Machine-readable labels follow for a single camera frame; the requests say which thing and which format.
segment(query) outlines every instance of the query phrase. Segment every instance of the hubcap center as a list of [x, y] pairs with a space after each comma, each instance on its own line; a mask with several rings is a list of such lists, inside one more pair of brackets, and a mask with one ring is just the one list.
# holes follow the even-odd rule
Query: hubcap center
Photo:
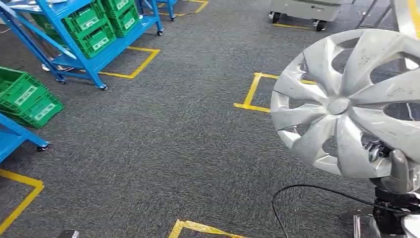
[[339, 98], [328, 104], [327, 110], [332, 115], [342, 114], [347, 110], [350, 105], [350, 101], [347, 98]]

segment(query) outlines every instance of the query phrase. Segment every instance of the black wire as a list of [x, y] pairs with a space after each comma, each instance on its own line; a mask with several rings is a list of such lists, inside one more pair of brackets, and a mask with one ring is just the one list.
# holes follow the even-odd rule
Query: black wire
[[285, 190], [287, 190], [289, 188], [293, 188], [293, 187], [313, 187], [313, 188], [318, 188], [318, 189], [321, 189], [321, 190], [325, 190], [325, 191], [328, 191], [328, 192], [332, 192], [332, 193], [335, 193], [335, 194], [338, 194], [338, 195], [341, 195], [341, 196], [350, 198], [352, 200], [355, 200], [355, 201], [364, 203], [364, 204], [369, 205], [369, 206], [372, 206], [372, 207], [378, 207], [378, 208], [382, 208], [382, 209], [385, 209], [385, 210], [388, 210], [388, 211], [392, 211], [392, 212], [396, 212], [396, 213], [401, 213], [401, 214], [405, 214], [405, 215], [420, 215], [420, 212], [406, 212], [406, 211], [402, 211], [402, 210], [398, 210], [398, 209], [394, 209], [394, 208], [390, 208], [390, 207], [381, 206], [381, 205], [374, 204], [372, 202], [368, 202], [366, 200], [363, 200], [363, 199], [360, 199], [360, 198], [357, 198], [357, 197], [354, 197], [354, 196], [351, 196], [351, 195], [348, 195], [348, 194], [345, 194], [343, 192], [339, 192], [339, 191], [336, 191], [336, 190], [333, 190], [333, 189], [329, 189], [329, 188], [326, 188], [326, 187], [321, 187], [321, 186], [317, 186], [317, 185], [310, 185], [310, 184], [295, 184], [295, 185], [290, 185], [290, 186], [284, 187], [284, 188], [280, 189], [279, 191], [277, 191], [273, 195], [273, 199], [271, 201], [271, 205], [273, 206], [274, 214], [275, 214], [275, 216], [277, 218], [277, 221], [280, 224], [281, 230], [283, 231], [283, 233], [286, 236], [286, 238], [289, 238], [289, 235], [287, 234], [287, 231], [286, 231], [286, 228], [285, 228], [283, 222], [278, 217], [278, 213], [277, 213], [277, 210], [276, 210], [276, 208], [274, 206], [274, 202], [275, 202], [276, 197], [279, 195], [279, 193], [281, 193], [281, 192], [283, 192], [283, 191], [285, 191]]

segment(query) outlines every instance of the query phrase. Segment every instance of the wheel cover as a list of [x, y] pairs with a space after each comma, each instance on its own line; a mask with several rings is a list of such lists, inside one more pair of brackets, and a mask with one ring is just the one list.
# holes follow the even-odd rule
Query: wheel cover
[[[344, 44], [354, 47], [344, 73], [332, 67]], [[420, 42], [401, 33], [352, 30], [326, 37], [300, 53], [282, 72], [271, 97], [271, 118], [278, 135], [301, 160], [327, 172], [356, 178], [390, 175], [387, 158], [369, 160], [362, 136], [378, 138], [402, 150], [411, 165], [420, 164], [420, 122], [387, 116], [391, 103], [420, 102], [420, 71], [415, 69], [373, 84], [377, 66], [402, 56], [420, 62]], [[308, 73], [316, 85], [304, 84]], [[304, 104], [291, 108], [290, 99]], [[297, 125], [309, 129], [299, 135]], [[337, 157], [323, 144], [335, 136]]]

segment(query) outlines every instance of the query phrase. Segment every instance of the yellow floor marking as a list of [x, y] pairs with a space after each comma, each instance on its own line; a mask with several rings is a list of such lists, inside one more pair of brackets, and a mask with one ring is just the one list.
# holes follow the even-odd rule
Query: yellow floor marking
[[12, 224], [12, 222], [25, 210], [25, 208], [35, 199], [36, 196], [44, 189], [44, 184], [40, 180], [19, 175], [10, 171], [0, 169], [0, 176], [21, 182], [35, 187], [25, 199], [17, 206], [17, 208], [0, 224], [0, 235]]
[[98, 74], [108, 75], [108, 76], [115, 76], [120, 78], [126, 78], [126, 79], [133, 79], [135, 78], [160, 52], [159, 49], [149, 49], [149, 48], [140, 48], [140, 47], [133, 47], [129, 46], [127, 47], [129, 50], [135, 50], [135, 51], [145, 51], [150, 52], [151, 54], [147, 57], [147, 59], [131, 74], [121, 74], [121, 73], [109, 73], [109, 72], [99, 72]]
[[260, 83], [260, 79], [261, 79], [261, 73], [254, 73], [254, 80], [252, 81], [251, 87], [244, 101], [245, 105], [251, 104], [251, 101], [252, 101], [252, 98], [254, 97], [257, 86]]
[[230, 233], [224, 232], [222, 230], [219, 230], [217, 228], [209, 227], [209, 226], [199, 224], [199, 223], [196, 223], [196, 222], [191, 222], [191, 221], [183, 222], [183, 221], [180, 221], [180, 220], [176, 220], [176, 223], [173, 226], [172, 231], [169, 234], [168, 238], [178, 238], [179, 235], [181, 234], [181, 231], [182, 231], [183, 228], [187, 228], [187, 229], [194, 230], [194, 231], [197, 231], [197, 232], [202, 232], [202, 233], [224, 235], [224, 236], [228, 236], [228, 237], [231, 237], [231, 238], [245, 238], [243, 236], [230, 234]]
[[[251, 105], [251, 102], [252, 102], [252, 99], [254, 97], [255, 91], [257, 90], [258, 84], [260, 83], [260, 80], [261, 80], [262, 77], [272, 78], [272, 79], [279, 79], [280, 78], [278, 75], [274, 75], [274, 74], [255, 72], [254, 73], [254, 80], [252, 81], [250, 89], [248, 90], [248, 94], [245, 98], [244, 103], [243, 104], [234, 103], [233, 104], [234, 107], [243, 108], [243, 109], [247, 109], [247, 110], [254, 110], [254, 111], [259, 111], [259, 112], [264, 112], [264, 113], [269, 113], [270, 112], [270, 108], [262, 108], [262, 107], [257, 107], [257, 106]], [[305, 83], [305, 84], [316, 84], [316, 82], [314, 82], [314, 81], [305, 80], [305, 79], [301, 79], [301, 82]]]
[[273, 26], [281, 26], [281, 27], [288, 27], [288, 28], [297, 28], [297, 29], [304, 29], [304, 30], [309, 30], [309, 31], [313, 31], [314, 29], [311, 27], [306, 27], [306, 26], [294, 26], [294, 25], [285, 25], [285, 24], [278, 24], [278, 23], [274, 23]]
[[411, 18], [416, 29], [417, 38], [420, 39], [420, 14], [417, 8], [416, 0], [408, 0], [408, 8], [410, 9]]
[[234, 103], [233, 106], [236, 107], [236, 108], [243, 108], [243, 109], [248, 109], [248, 110], [254, 110], [254, 111], [259, 111], [259, 112], [263, 112], [263, 113], [270, 113], [270, 108], [262, 108], [262, 107], [257, 107], [257, 106], [252, 106], [252, 105], [245, 105], [245, 104], [239, 104], [239, 103]]
[[[198, 2], [198, 3], [201, 3], [201, 5], [200, 5], [200, 7], [197, 9], [197, 10], [195, 10], [194, 12], [190, 12], [190, 13], [199, 13], [201, 10], [203, 10], [206, 6], [207, 6], [207, 4], [209, 3], [208, 1], [202, 1], [202, 0], [184, 0], [184, 1], [190, 1], [190, 2]], [[163, 6], [165, 6], [165, 3], [161, 3], [161, 4], [159, 4], [159, 6], [158, 7], [163, 7]], [[182, 13], [182, 14], [178, 14], [178, 13], [175, 13], [175, 16], [185, 16], [185, 15], [187, 15], [187, 14], [190, 14], [190, 13]], [[165, 12], [163, 12], [163, 13], [159, 13], [160, 15], [164, 15], [164, 16], [169, 16], [169, 13], [165, 13]]]

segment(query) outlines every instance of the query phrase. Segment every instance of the green plastic crate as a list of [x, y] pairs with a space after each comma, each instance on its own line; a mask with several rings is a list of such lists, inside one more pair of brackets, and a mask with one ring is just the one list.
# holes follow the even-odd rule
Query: green plastic crate
[[[68, 45], [60, 36], [50, 36], [53, 40], [63, 46], [65, 49], [69, 49]], [[107, 20], [106, 23], [92, 32], [90, 35], [82, 39], [74, 39], [79, 49], [85, 55], [86, 58], [91, 59], [96, 56], [99, 52], [105, 49], [108, 45], [116, 40], [115, 32], [111, 27], [110, 22]]]
[[15, 122], [33, 128], [42, 128], [47, 122], [61, 110], [63, 104], [51, 93], [45, 93], [28, 110], [22, 114], [2, 111], [7, 117]]
[[48, 88], [26, 72], [0, 67], [0, 110], [20, 114]]
[[109, 18], [118, 18], [134, 5], [133, 0], [102, 0]]
[[[58, 36], [57, 31], [44, 15], [31, 14], [31, 16], [47, 35]], [[96, 0], [61, 21], [72, 37], [82, 38], [104, 24], [106, 13], [102, 3]]]
[[44, 15], [31, 14], [31, 17], [45, 31], [47, 35], [58, 35], [57, 31]]
[[137, 8], [132, 5], [126, 12], [118, 18], [110, 18], [109, 21], [114, 28], [117, 37], [124, 37], [130, 32], [131, 28], [139, 21]]

